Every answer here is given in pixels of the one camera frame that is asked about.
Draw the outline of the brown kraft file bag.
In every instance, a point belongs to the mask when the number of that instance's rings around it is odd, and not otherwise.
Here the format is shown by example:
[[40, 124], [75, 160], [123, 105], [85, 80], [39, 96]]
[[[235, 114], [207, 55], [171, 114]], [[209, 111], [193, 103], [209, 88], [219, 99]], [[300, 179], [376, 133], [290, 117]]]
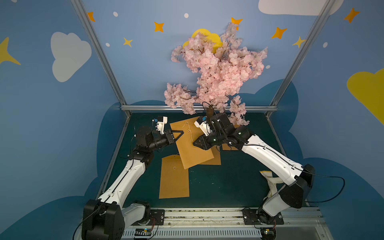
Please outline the brown kraft file bag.
[[221, 137], [222, 149], [224, 151], [237, 151], [238, 150], [238, 139], [235, 136], [236, 128], [232, 123], [223, 125], [220, 130], [219, 136]]

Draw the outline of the brown kraft envelope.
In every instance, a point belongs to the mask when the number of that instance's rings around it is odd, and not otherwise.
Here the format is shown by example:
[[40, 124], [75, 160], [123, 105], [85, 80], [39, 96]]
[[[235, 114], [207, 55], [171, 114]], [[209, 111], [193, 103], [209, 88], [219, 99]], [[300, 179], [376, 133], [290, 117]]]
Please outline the brown kraft envelope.
[[205, 161], [203, 163], [200, 163], [200, 165], [212, 165], [212, 166], [220, 166], [222, 164], [221, 162], [221, 154], [220, 154], [220, 147], [212, 147], [212, 153], [214, 158], [210, 159], [208, 161]]
[[179, 155], [162, 158], [159, 199], [190, 196], [189, 171], [184, 169]]
[[190, 118], [170, 124], [172, 130], [184, 131], [184, 134], [176, 142], [184, 169], [189, 169], [214, 158], [211, 149], [202, 150], [193, 145], [193, 142], [204, 134], [194, 124], [197, 118]]

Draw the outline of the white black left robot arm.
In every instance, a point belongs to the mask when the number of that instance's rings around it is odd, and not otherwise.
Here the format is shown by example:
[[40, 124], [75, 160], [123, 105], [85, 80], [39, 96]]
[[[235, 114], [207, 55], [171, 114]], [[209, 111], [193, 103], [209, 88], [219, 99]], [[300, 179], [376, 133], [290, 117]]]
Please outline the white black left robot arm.
[[140, 176], [154, 158], [154, 152], [174, 144], [183, 131], [154, 131], [143, 126], [136, 134], [137, 144], [127, 164], [114, 183], [97, 199], [89, 200], [84, 207], [83, 221], [79, 224], [83, 240], [120, 240], [125, 228], [150, 220], [150, 205], [137, 202], [124, 208], [124, 203]]

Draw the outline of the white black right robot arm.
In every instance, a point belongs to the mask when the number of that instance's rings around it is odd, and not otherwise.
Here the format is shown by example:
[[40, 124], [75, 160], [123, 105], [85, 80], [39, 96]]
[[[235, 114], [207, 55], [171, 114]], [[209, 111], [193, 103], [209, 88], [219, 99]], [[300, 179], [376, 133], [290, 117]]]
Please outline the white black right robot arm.
[[235, 147], [264, 164], [283, 181], [284, 186], [258, 208], [257, 216], [261, 222], [270, 223], [278, 213], [289, 207], [302, 207], [313, 186], [313, 166], [302, 166], [290, 160], [245, 126], [236, 128], [226, 114], [199, 117], [195, 126], [203, 131], [203, 135], [194, 141], [195, 147], [203, 150], [222, 144]]

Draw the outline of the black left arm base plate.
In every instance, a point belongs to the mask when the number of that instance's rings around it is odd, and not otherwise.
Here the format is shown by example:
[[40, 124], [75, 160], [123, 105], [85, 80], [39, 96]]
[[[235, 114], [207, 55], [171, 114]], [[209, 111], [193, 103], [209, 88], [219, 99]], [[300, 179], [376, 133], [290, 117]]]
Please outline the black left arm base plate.
[[145, 211], [144, 217], [133, 223], [133, 226], [163, 226], [165, 220], [165, 210], [150, 209]]

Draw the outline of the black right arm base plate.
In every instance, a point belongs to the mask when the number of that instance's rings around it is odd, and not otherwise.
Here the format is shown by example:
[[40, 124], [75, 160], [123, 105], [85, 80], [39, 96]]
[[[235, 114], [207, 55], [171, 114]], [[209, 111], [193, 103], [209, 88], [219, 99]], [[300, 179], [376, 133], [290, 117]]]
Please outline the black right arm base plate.
[[242, 209], [245, 225], [283, 225], [284, 220], [281, 213], [271, 217], [263, 210], [244, 208]]

